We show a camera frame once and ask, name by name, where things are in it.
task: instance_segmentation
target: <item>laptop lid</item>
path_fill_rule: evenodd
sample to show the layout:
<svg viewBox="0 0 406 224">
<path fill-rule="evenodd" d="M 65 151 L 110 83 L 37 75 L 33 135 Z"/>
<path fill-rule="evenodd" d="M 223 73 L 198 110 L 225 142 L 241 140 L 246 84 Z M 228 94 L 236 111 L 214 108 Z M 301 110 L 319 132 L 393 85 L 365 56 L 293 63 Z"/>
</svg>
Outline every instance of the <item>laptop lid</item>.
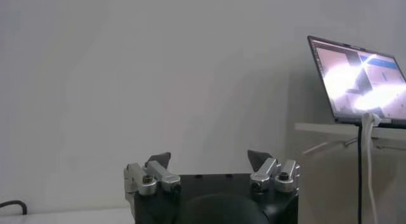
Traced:
<svg viewBox="0 0 406 224">
<path fill-rule="evenodd" d="M 336 122 L 358 124 L 371 112 L 406 125 L 406 80 L 395 57 L 308 36 Z"/>
</svg>

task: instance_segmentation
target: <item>power cord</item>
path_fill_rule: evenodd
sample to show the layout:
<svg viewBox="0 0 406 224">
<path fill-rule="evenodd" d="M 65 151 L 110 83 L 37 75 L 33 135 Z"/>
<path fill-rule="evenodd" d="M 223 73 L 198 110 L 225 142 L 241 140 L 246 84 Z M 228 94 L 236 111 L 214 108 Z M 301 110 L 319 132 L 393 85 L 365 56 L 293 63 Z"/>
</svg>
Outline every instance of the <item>power cord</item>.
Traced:
<svg viewBox="0 0 406 224">
<path fill-rule="evenodd" d="M 22 214 L 27 215 L 27 205 L 22 201 L 18 201 L 18 200 L 6 201 L 6 202 L 3 202 L 3 203 L 0 203 L 0 208 L 10 206 L 10 205 L 14 205 L 14 204 L 18 204 L 19 206 L 21 206 L 21 209 L 22 209 L 22 212 L 23 212 Z"/>
<path fill-rule="evenodd" d="M 358 127 L 358 224 L 362 224 L 362 125 Z"/>
<path fill-rule="evenodd" d="M 374 198 L 374 191 L 372 189 L 372 129 L 374 126 L 378 126 L 381 122 L 381 118 L 379 118 L 375 114 L 365 113 L 362 116 L 362 139 L 361 144 L 365 148 L 367 148 L 367 158 L 368 158 L 368 190 L 369 190 L 369 198 L 372 207 L 372 214 L 374 215 L 374 223 L 378 224 L 378 217 L 376 212 L 376 204 Z"/>
</svg>

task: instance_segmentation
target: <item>black cable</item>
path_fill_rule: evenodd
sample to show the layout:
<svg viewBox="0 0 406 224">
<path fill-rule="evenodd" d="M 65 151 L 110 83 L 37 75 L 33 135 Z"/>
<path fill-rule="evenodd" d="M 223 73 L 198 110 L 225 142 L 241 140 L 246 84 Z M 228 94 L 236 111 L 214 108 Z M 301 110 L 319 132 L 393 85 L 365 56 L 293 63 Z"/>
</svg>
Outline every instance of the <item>black cable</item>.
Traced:
<svg viewBox="0 0 406 224">
<path fill-rule="evenodd" d="M 362 224 L 362 126 L 358 127 L 358 224 Z"/>
<path fill-rule="evenodd" d="M 21 206 L 21 209 L 23 211 L 23 215 L 27 215 L 27 205 L 22 201 L 17 201 L 17 200 L 15 200 L 15 201 L 6 201 L 6 202 L 3 202 L 3 203 L 0 203 L 0 208 L 3 208 L 5 206 L 10 206 L 10 205 L 13 205 L 13 204 L 18 204 L 19 206 Z"/>
</svg>

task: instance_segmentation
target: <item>white wall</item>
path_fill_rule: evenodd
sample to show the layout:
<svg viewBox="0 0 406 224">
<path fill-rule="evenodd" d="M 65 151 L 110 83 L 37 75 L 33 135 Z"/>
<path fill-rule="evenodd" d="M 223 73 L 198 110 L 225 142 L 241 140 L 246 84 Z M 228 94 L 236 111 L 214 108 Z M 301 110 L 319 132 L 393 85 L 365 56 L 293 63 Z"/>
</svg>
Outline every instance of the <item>white wall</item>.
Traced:
<svg viewBox="0 0 406 224">
<path fill-rule="evenodd" d="M 170 151 L 175 173 L 248 172 L 255 148 L 303 163 L 301 223 L 355 220 L 356 180 L 326 199 L 312 173 L 351 176 L 355 151 L 299 157 L 322 137 L 292 124 L 330 120 L 306 36 L 404 67 L 405 12 L 404 0 L 0 0 L 0 201 L 125 206 L 129 162 Z M 378 191 L 396 212 L 390 178 Z"/>
</svg>

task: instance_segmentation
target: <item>white cable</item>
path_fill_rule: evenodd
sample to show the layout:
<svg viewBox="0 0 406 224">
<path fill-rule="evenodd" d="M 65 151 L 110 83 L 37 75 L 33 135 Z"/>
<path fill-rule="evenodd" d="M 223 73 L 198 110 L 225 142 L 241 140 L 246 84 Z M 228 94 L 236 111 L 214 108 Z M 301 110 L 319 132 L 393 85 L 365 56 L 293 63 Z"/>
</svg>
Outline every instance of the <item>white cable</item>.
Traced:
<svg viewBox="0 0 406 224">
<path fill-rule="evenodd" d="M 374 223 L 378 224 L 378 217 L 376 213 L 376 204 L 374 198 L 374 191 L 372 189 L 372 156 L 371 156 L 371 148 L 372 148 L 372 128 L 374 126 L 378 126 L 381 122 L 381 118 L 379 118 L 375 114 L 365 113 L 362 116 L 362 137 L 361 137 L 361 144 L 363 147 L 367 148 L 367 156 L 368 156 L 368 190 L 369 190 L 369 198 L 372 207 L 372 214 L 374 215 Z"/>
</svg>

